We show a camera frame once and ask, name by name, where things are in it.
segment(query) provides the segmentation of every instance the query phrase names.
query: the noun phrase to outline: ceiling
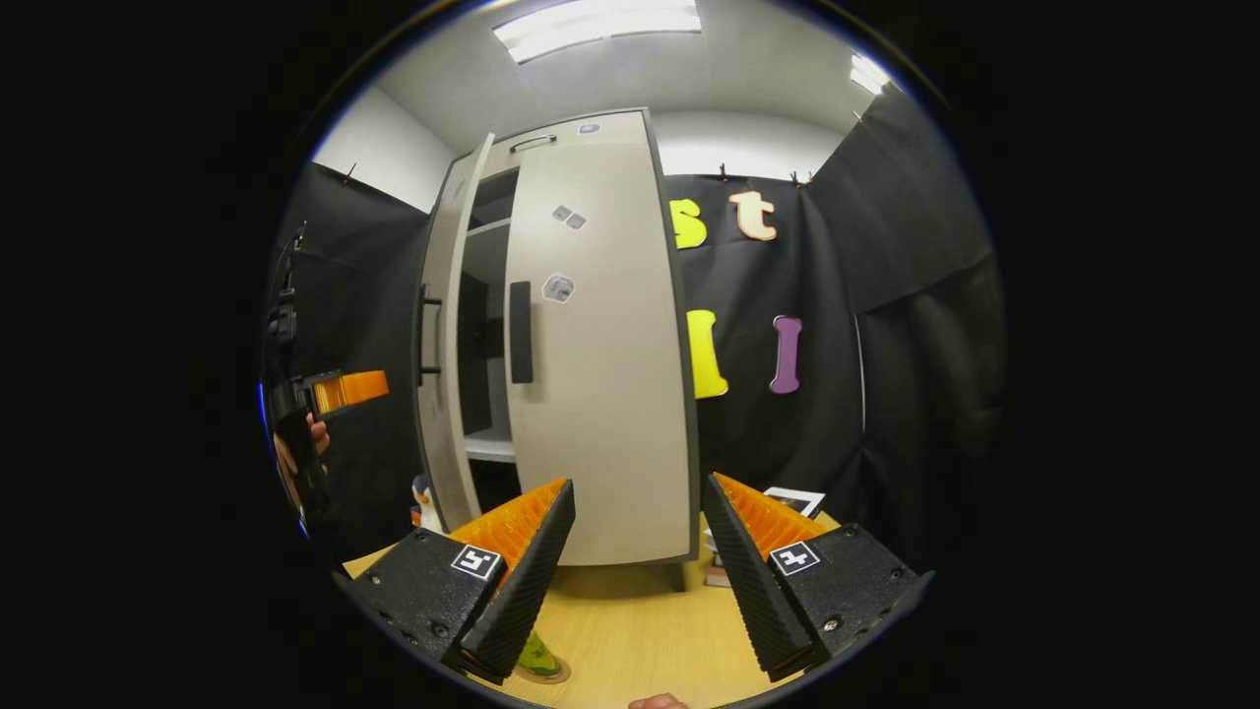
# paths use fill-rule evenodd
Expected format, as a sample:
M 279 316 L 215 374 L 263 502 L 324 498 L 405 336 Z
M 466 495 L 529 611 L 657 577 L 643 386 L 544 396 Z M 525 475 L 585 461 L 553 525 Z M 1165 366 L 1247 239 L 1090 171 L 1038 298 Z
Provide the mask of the ceiling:
M 517 64 L 491 31 L 556 0 L 496 3 L 403 55 L 378 86 L 456 152 L 578 113 L 765 113 L 847 133 L 874 97 L 849 79 L 853 52 L 766 0 L 698 0 L 699 34 L 615 37 Z

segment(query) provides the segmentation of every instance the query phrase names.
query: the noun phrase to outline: black backdrop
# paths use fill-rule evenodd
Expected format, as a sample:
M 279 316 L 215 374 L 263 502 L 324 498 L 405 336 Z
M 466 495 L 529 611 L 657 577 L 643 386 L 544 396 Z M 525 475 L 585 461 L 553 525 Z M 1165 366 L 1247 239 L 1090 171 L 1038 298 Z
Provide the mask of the black backdrop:
M 398 542 L 411 526 L 408 491 L 423 470 L 408 393 L 411 319 L 428 215 L 309 162 L 294 186 L 281 235 L 302 222 L 292 280 L 294 373 L 384 370 L 389 384 L 389 395 L 334 413 L 328 422 L 331 446 L 321 460 L 339 514 L 319 536 L 335 559 L 348 560 Z
M 684 248 L 685 307 L 712 310 L 730 389 L 697 402 L 702 471 L 820 491 L 920 570 L 971 524 L 1000 412 L 1005 335 L 983 218 L 948 144 L 887 87 L 801 188 L 675 175 L 706 239 Z M 775 205 L 746 237 L 731 194 Z M 800 388 L 772 394 L 776 315 L 800 317 Z

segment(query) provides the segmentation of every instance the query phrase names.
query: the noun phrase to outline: table surface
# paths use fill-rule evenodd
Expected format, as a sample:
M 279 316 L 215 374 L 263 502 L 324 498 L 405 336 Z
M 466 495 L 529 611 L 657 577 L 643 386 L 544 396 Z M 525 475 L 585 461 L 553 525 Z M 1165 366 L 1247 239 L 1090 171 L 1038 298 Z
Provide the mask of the table surface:
M 835 520 L 818 516 L 828 530 Z M 499 689 L 558 709 L 624 709 L 631 700 L 672 693 L 692 709 L 728 704 L 799 678 L 771 683 L 757 667 L 730 588 L 704 586 L 713 553 L 683 564 L 685 592 L 670 589 L 664 567 L 561 567 L 534 630 L 572 676 L 556 685 L 515 675 Z M 358 577 L 392 547 L 346 562 Z M 479 681 L 494 686 L 478 678 Z

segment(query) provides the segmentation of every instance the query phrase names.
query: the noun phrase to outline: orange letter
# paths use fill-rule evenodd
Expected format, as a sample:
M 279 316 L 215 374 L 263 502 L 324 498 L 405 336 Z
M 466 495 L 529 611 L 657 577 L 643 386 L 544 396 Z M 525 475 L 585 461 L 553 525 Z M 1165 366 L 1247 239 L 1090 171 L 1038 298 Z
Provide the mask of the orange letter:
M 737 205 L 736 214 L 740 222 L 740 230 L 743 232 L 743 235 L 756 238 L 757 241 L 770 241 L 779 233 L 775 227 L 767 227 L 764 220 L 764 213 L 770 212 L 774 214 L 775 205 L 770 201 L 762 201 L 760 191 L 748 190 L 732 194 L 731 201 L 735 201 Z
M 701 215 L 701 205 L 690 199 L 670 199 L 669 213 L 674 217 L 674 238 L 679 248 L 690 248 L 704 243 L 708 229 Z

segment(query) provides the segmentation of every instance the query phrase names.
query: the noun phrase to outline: cabinet shelf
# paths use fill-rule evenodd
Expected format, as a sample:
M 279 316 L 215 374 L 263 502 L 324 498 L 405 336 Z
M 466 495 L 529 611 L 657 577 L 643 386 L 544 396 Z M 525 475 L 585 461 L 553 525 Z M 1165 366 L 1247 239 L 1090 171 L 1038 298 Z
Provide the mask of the cabinet shelf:
M 472 238 L 474 235 L 478 235 L 478 234 L 481 234 L 481 233 L 486 233 L 486 232 L 490 232 L 490 230 L 494 230 L 494 229 L 498 229 L 498 228 L 504 228 L 504 227 L 507 227 L 510 223 L 512 223 L 512 217 L 508 217 L 507 219 L 499 219 L 496 222 L 490 222 L 488 224 L 481 224 L 481 225 L 479 225 L 476 228 L 470 228 L 469 233 L 467 233 L 467 238 Z
M 486 429 L 464 437 L 464 452 L 474 461 L 515 463 L 517 450 L 505 432 Z

